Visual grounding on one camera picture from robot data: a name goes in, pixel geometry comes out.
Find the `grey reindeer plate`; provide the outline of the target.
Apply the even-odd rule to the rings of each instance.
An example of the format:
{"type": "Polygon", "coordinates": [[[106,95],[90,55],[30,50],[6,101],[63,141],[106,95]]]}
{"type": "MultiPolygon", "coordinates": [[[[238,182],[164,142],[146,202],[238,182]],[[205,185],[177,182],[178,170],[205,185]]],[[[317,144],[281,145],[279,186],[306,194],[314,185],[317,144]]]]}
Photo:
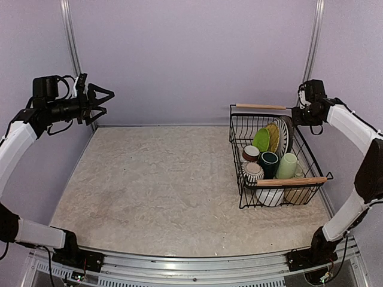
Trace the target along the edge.
{"type": "Polygon", "coordinates": [[[286,153],[291,152],[293,147],[293,140],[294,140],[294,126],[291,117],[282,115],[280,116],[280,119],[286,124],[287,130],[288,130],[288,145],[285,150],[286,153]]]}

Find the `white plate dark stripes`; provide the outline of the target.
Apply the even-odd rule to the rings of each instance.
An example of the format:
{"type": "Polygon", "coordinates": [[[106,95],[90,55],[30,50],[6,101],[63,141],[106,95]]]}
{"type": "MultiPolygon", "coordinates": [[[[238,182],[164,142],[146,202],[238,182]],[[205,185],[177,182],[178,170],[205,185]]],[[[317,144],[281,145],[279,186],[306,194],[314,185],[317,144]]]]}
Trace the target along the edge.
{"type": "Polygon", "coordinates": [[[285,150],[288,145],[288,130],[286,124],[280,118],[276,118],[273,123],[279,128],[279,147],[275,154],[281,159],[286,154],[285,150]]]}

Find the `yellow green woven plate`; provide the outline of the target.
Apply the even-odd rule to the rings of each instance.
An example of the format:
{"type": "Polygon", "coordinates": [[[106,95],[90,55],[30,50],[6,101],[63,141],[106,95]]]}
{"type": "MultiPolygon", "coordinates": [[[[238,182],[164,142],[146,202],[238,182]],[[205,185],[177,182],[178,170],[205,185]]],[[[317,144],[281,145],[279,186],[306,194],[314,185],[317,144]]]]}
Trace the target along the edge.
{"type": "Polygon", "coordinates": [[[268,124],[265,129],[269,132],[268,151],[276,153],[279,147],[279,128],[275,123],[268,124]]]}

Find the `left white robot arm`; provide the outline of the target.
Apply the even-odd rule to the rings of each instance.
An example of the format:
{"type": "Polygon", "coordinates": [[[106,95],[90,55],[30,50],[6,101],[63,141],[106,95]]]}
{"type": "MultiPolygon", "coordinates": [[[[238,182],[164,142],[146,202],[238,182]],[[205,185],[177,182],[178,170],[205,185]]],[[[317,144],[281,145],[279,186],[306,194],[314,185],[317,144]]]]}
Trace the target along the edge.
{"type": "MultiPolygon", "coordinates": [[[[29,147],[57,122],[92,124],[106,114],[102,104],[115,94],[94,84],[75,81],[72,98],[59,97],[57,76],[34,79],[28,106],[10,121],[1,139],[1,188],[4,189],[13,170],[29,147]]],[[[74,233],[21,218],[1,206],[1,241],[28,247],[51,247],[72,266],[83,261],[74,233]]]]}

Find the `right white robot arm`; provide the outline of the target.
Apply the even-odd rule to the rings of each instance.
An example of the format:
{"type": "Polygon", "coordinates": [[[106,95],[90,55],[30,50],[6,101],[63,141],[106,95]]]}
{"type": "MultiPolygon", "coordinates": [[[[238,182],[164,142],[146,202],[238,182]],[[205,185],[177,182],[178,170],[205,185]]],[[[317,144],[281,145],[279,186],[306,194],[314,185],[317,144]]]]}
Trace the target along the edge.
{"type": "Polygon", "coordinates": [[[322,98],[305,108],[292,109],[296,126],[318,126],[327,123],[350,140],[356,158],[344,152],[349,171],[354,171],[352,189],[345,203],[320,227],[306,252],[311,265],[319,265],[335,253],[339,242],[367,215],[373,204],[382,200],[382,132],[366,123],[338,98],[322,98]]]}

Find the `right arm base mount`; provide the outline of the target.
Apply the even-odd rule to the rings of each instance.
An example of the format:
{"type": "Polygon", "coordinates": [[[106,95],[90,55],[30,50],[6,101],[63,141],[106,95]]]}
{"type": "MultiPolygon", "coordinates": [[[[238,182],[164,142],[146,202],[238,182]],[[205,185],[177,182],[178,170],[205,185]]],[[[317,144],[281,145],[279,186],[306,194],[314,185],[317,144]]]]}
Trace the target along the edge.
{"type": "Polygon", "coordinates": [[[331,263],[332,261],[336,261],[338,256],[336,252],[314,256],[309,249],[293,249],[286,254],[286,259],[288,269],[292,272],[331,263]]]}

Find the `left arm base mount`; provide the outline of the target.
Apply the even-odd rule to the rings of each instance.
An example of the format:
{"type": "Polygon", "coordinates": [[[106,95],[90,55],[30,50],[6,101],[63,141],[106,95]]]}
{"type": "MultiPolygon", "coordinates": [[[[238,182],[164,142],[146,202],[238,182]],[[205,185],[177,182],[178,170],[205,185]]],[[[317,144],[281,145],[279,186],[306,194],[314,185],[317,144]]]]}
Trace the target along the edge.
{"type": "Polygon", "coordinates": [[[100,273],[105,255],[100,252],[80,249],[75,255],[55,251],[52,260],[65,266],[100,273]]]}

